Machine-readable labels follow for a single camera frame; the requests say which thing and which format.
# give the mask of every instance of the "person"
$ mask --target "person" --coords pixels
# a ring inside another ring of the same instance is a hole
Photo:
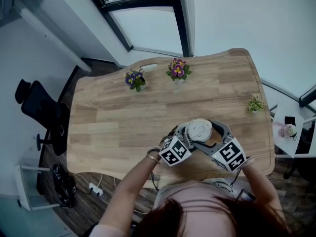
[[[131,236],[136,198],[154,167],[159,150],[149,152],[117,186],[91,237]],[[289,237],[277,191],[256,169],[242,165],[255,201],[236,200],[223,181],[189,181],[159,190],[154,208],[138,224],[133,237]]]

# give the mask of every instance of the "white side table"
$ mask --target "white side table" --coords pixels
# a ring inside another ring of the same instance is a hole
[[[285,116],[295,117],[295,124],[297,129],[296,140],[293,138],[281,138],[278,134],[280,126],[275,125],[275,122],[285,124]],[[293,108],[289,107],[286,103],[280,102],[276,108],[276,114],[272,122],[273,136],[275,145],[287,153],[290,157],[295,157],[298,143],[300,141],[301,133],[303,130],[304,119]]]
[[[29,196],[28,194],[28,185],[24,176],[24,171],[36,171],[36,172],[42,172],[42,171],[50,171],[49,168],[40,168],[40,167],[28,167],[28,166],[22,166],[22,165],[16,165],[14,168],[14,177],[16,186],[19,193],[19,201],[21,205],[31,210],[41,210],[41,209],[47,209],[47,208],[53,208],[58,207],[60,204],[50,204],[47,202],[45,197],[43,195],[37,195],[37,196]]]

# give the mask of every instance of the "black office chair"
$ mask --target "black office chair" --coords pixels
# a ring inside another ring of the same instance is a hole
[[[70,111],[65,104],[55,102],[39,81],[33,84],[20,81],[15,92],[15,99],[22,104],[21,111],[35,119],[50,130],[50,140],[42,140],[37,135],[37,147],[41,144],[52,144],[56,155],[61,155],[67,149],[67,134]]]

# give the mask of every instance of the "wooden table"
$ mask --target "wooden table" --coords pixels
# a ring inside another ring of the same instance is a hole
[[[67,168],[70,172],[98,172],[122,179],[175,126],[196,118],[218,120],[233,135],[256,166],[269,174],[275,153],[268,103],[250,54],[245,49],[198,58],[185,58],[192,74],[175,85],[165,72],[172,58],[137,62],[101,77],[81,78],[72,102],[68,133]],[[145,70],[148,88],[137,93],[125,84],[125,73]],[[248,112],[252,96],[264,101],[264,111]],[[181,164],[154,169],[159,188],[185,180],[227,176],[201,151]],[[153,188],[151,180],[145,188]]]

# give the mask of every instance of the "small plant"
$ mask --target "small plant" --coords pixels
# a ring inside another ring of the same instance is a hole
[[[259,100],[258,96],[253,96],[252,100],[248,101],[249,112],[257,112],[263,110],[263,102]]]
[[[130,72],[126,73],[125,82],[129,86],[130,89],[136,89],[137,92],[141,91],[146,84],[146,80],[143,77],[143,73],[141,72],[142,69],[139,71],[135,71],[130,69]]]
[[[166,74],[170,76],[173,81],[177,79],[187,79],[188,75],[190,75],[192,71],[189,70],[190,66],[186,63],[186,61],[174,58],[173,62],[171,62],[168,66],[169,71],[167,71]]]

